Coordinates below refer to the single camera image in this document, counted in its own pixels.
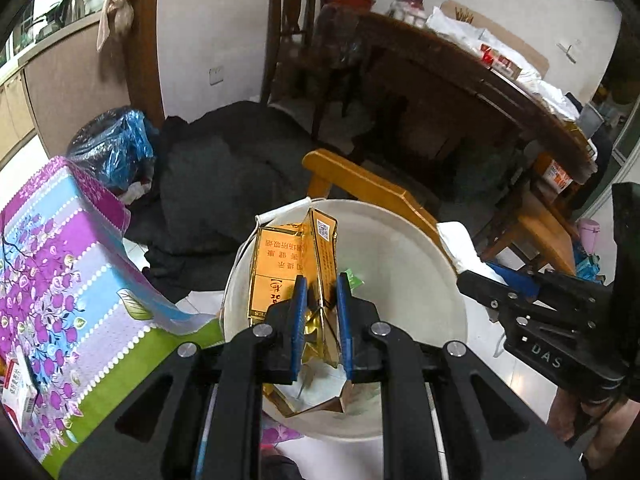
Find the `person's right hand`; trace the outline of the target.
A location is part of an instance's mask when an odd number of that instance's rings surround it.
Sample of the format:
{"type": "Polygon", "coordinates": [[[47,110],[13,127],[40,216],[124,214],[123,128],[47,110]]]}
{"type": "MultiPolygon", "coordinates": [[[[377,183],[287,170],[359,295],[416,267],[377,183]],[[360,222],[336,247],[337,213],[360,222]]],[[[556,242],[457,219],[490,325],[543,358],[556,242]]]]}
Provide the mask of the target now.
{"type": "Polygon", "coordinates": [[[559,388],[551,404],[547,426],[561,441],[567,442],[575,435],[574,422],[579,411],[591,417],[603,415],[597,424],[597,432],[584,452],[584,459],[591,469],[602,469],[612,460],[628,434],[638,416],[639,403],[623,398],[605,413],[603,404],[580,403],[577,396],[559,388]]]}

